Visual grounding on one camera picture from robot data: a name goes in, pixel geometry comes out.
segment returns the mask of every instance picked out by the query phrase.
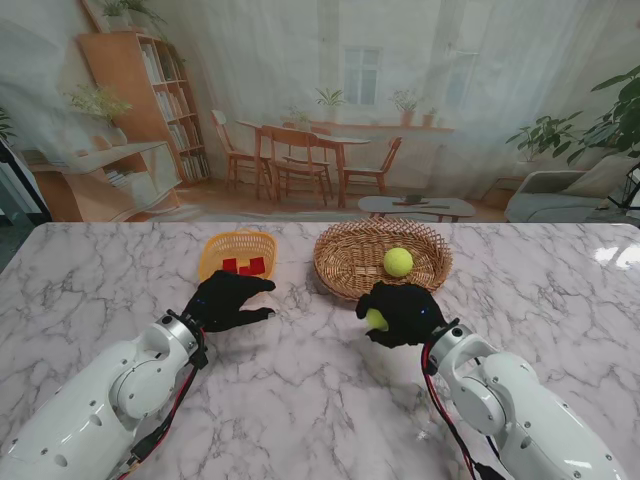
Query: bookshelf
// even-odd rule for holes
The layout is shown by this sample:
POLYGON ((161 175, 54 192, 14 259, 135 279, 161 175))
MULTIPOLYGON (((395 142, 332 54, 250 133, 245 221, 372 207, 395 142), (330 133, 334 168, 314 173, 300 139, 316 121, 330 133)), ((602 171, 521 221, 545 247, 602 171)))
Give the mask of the bookshelf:
POLYGON ((193 92, 175 50, 135 32, 78 36, 96 83, 132 109, 114 118, 130 142, 165 141, 184 185, 211 175, 193 92))

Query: yellow basket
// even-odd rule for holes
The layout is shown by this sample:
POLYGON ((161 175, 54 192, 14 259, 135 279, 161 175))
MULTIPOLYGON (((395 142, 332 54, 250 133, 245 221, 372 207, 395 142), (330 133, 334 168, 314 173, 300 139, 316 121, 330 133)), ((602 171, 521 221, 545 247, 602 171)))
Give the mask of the yellow basket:
POLYGON ((204 282, 217 270, 222 270, 222 261, 235 258, 238 266, 249 265, 249 260, 264 258, 265 272, 256 275, 260 278, 271 278, 276 265, 278 244, 268 233, 255 232, 246 228, 236 232, 226 232, 212 237, 204 247, 198 276, 204 282))

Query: black glove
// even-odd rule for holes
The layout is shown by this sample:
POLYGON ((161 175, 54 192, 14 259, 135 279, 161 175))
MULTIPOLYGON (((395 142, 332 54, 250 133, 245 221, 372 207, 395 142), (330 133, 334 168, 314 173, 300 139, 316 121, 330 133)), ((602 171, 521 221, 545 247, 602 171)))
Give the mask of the black glove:
POLYGON ((380 311, 389 330, 370 330, 367 336, 389 348, 426 343, 435 328, 447 324, 431 294, 417 285, 378 282, 371 293, 360 297, 356 315, 365 318, 370 308, 380 311))
POLYGON ((254 295, 275 288, 271 280, 218 270, 198 286, 183 314, 191 315, 204 326, 205 332, 223 332, 259 322, 274 311, 270 308, 240 310, 240 307, 254 295))

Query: wicker basket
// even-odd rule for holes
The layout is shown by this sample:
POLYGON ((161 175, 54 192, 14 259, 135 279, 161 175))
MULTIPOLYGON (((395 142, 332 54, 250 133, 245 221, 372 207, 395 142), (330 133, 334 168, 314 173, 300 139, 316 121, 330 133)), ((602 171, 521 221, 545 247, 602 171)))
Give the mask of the wicker basket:
POLYGON ((265 272, 256 275, 260 278, 271 278, 276 264, 278 244, 268 233, 241 229, 236 232, 221 233, 212 237, 204 247, 200 258, 198 276, 204 282, 217 270, 222 269, 222 261, 235 258, 238 265, 248 265, 249 260, 264 258, 265 272))
POLYGON ((320 235, 313 263, 331 292, 357 300, 380 280, 413 283, 433 292, 447 278, 452 259, 444 239, 422 223, 367 219, 333 225, 320 235), (384 270, 384 254, 394 247, 406 248, 413 256, 413 269, 406 277, 392 277, 384 270))

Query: yellow tennis ball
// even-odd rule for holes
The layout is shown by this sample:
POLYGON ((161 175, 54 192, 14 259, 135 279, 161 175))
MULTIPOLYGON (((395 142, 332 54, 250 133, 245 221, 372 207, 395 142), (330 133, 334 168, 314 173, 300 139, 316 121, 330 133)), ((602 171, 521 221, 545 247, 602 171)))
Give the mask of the yellow tennis ball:
POLYGON ((367 310, 367 323, 371 328, 382 330, 383 332, 389 330, 389 324, 380 313, 380 310, 375 308, 367 310))
POLYGON ((392 248, 384 254, 384 269, 393 277, 404 277, 413 268, 413 258, 404 248, 392 248))

